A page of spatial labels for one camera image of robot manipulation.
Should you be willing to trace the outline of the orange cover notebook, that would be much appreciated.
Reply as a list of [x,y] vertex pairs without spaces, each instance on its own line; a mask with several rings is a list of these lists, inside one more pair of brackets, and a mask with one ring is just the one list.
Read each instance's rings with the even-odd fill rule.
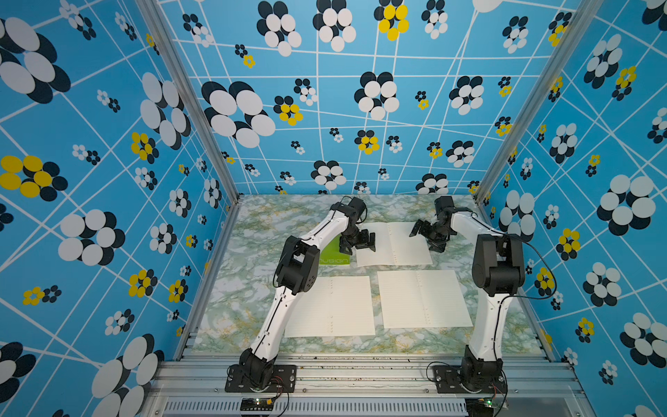
[[372,222],[366,228],[375,233],[376,250],[358,250],[359,267],[432,265],[424,236],[410,236],[413,222]]

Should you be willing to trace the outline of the green cover notebook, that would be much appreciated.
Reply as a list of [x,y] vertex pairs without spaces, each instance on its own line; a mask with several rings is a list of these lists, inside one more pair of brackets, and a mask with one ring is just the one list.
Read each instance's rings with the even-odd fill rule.
[[340,236],[336,236],[328,245],[321,250],[320,265],[347,267],[351,264],[351,255],[340,251]]

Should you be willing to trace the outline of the purple cover notebook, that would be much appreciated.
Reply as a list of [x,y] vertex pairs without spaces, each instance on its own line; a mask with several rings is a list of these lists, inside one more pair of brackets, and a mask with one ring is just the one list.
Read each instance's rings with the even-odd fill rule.
[[375,334],[370,278],[320,277],[297,302],[285,330],[288,338]]

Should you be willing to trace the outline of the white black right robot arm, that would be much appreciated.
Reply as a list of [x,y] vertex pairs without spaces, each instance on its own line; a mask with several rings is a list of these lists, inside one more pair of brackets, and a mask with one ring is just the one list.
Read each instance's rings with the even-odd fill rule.
[[418,220],[410,236],[423,236],[428,248],[442,253],[453,236],[475,245],[472,279],[479,290],[474,333],[460,366],[461,384],[481,391],[503,375],[502,339],[512,297],[526,279],[523,242],[483,222],[468,208],[458,208],[451,196],[434,202],[434,222]]

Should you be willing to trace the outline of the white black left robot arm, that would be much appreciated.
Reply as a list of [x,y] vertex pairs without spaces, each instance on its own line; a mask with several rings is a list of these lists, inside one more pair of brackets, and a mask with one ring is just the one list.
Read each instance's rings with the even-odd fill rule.
[[368,208],[358,197],[345,197],[334,203],[324,219],[302,236],[290,236],[283,246],[274,271],[274,298],[261,330],[239,359],[242,375],[255,389],[265,389],[272,380],[274,362],[292,311],[302,294],[314,286],[321,252],[335,238],[339,250],[376,250],[375,233],[361,229]]

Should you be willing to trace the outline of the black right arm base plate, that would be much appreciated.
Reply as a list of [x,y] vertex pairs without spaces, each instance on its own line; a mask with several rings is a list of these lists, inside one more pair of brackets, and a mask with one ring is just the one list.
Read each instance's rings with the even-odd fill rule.
[[427,371],[439,394],[480,394],[493,396],[505,394],[507,379],[492,366],[480,369],[436,365]]

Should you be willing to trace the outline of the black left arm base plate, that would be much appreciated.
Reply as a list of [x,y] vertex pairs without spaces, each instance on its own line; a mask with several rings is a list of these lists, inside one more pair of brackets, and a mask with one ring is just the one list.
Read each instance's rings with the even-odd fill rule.
[[224,390],[233,394],[292,394],[296,377],[297,366],[294,365],[274,365],[269,368],[269,373],[261,368],[258,377],[253,379],[241,365],[235,364],[228,368]]

